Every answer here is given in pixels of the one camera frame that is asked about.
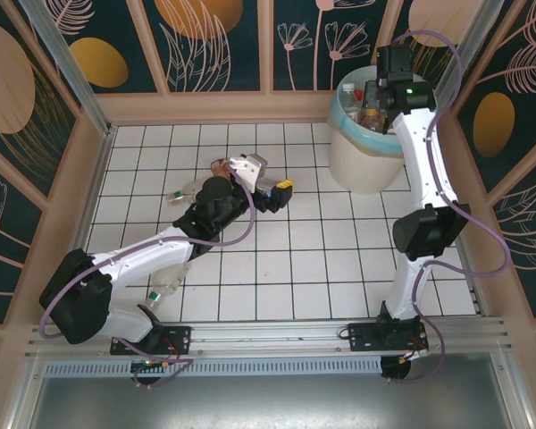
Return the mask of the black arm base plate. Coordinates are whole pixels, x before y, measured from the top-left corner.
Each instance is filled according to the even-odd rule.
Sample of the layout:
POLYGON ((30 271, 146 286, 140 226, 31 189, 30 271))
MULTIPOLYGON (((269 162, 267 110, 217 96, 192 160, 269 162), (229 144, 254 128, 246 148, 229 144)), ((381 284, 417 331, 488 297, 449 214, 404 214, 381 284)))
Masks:
POLYGON ((153 328, 145 337, 131 344, 144 353, 157 356, 187 355, 191 343, 189 326, 160 326, 153 328))
POLYGON ((421 322, 393 326, 379 323, 349 324, 348 341, 352 351, 413 351, 429 348, 421 322))

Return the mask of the beige waste bin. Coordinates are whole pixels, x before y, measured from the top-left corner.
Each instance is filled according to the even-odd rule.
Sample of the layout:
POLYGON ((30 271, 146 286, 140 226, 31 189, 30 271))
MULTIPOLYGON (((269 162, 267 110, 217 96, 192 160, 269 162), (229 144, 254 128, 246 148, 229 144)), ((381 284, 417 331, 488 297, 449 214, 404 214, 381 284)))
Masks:
POLYGON ((356 194, 384 191, 403 170, 401 157, 370 156, 337 130, 331 135, 330 173, 340 187, 356 194))

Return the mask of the small circuit board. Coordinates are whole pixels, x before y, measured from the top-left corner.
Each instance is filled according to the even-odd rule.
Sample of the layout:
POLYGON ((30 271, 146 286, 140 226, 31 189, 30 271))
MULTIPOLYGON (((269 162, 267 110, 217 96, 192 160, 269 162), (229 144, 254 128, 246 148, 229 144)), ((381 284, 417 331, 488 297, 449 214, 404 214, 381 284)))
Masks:
POLYGON ((172 370, 170 365, 164 362, 148 359, 134 359, 130 362, 130 374, 137 377, 162 377, 172 370))

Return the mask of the grey metal sheet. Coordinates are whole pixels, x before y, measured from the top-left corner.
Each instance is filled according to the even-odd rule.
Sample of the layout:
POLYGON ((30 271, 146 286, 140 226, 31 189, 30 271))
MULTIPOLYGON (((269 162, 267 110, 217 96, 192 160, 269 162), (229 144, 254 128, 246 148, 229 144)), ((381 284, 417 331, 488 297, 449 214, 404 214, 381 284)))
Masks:
POLYGON ((198 363, 153 390, 81 362, 37 362, 7 429, 536 429, 505 353, 452 355, 429 380, 378 374, 212 374, 198 363))

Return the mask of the crushed brown label bottle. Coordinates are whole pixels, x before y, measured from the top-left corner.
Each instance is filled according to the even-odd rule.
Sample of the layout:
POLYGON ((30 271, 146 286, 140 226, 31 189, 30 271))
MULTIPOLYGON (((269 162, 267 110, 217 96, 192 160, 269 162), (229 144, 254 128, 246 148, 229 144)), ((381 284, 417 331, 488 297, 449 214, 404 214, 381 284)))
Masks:
POLYGON ((210 164, 210 170, 216 177, 222 177, 227 181, 231 180, 229 161, 227 159, 217 159, 212 161, 210 164))

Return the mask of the aluminium corner post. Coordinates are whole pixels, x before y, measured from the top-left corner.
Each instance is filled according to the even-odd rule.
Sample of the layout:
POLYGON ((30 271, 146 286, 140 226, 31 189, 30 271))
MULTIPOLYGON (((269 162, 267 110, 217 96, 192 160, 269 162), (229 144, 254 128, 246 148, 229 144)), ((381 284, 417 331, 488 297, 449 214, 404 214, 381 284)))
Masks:
MULTIPOLYGON (((482 0, 476 13, 466 28, 462 41, 457 45, 463 71, 473 62, 491 27, 496 22, 505 0, 482 0)), ((458 95, 456 81, 458 78, 458 65, 454 57, 448 63, 446 70, 435 88, 435 96, 441 105, 446 105, 453 95, 458 95)))
POLYGON ((89 119, 104 136, 110 122, 64 38, 78 36, 95 15, 93 0, 17 0, 89 119))

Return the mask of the aluminium mounting rail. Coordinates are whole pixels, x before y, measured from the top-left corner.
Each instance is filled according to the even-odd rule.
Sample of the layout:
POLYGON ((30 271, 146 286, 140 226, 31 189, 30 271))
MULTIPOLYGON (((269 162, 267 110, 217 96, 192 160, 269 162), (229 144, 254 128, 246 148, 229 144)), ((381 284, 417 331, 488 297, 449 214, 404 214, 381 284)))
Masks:
MULTIPOLYGON (((506 325, 497 317, 443 316, 431 320, 444 345, 428 326, 426 340, 435 355, 492 353, 512 347, 506 325)), ((350 352, 349 320, 189 323, 191 358, 280 358, 346 356, 350 352)), ((27 358, 109 358, 113 340, 97 335, 79 345, 63 338, 45 340, 34 331, 24 348, 27 358)))

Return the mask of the clear bottle with green cap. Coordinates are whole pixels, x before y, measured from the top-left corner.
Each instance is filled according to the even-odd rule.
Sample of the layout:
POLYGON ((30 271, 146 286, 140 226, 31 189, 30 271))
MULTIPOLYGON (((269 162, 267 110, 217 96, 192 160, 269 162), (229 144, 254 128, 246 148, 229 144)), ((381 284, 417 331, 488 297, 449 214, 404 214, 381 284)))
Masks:
POLYGON ((182 204, 191 205, 196 200, 197 193, 203 188, 205 178, 187 182, 180 190, 168 193, 165 200, 169 206, 182 204))
POLYGON ((151 275, 150 289, 147 295, 146 307, 155 312, 165 300, 172 296, 184 284, 191 263, 185 262, 170 265, 151 275))

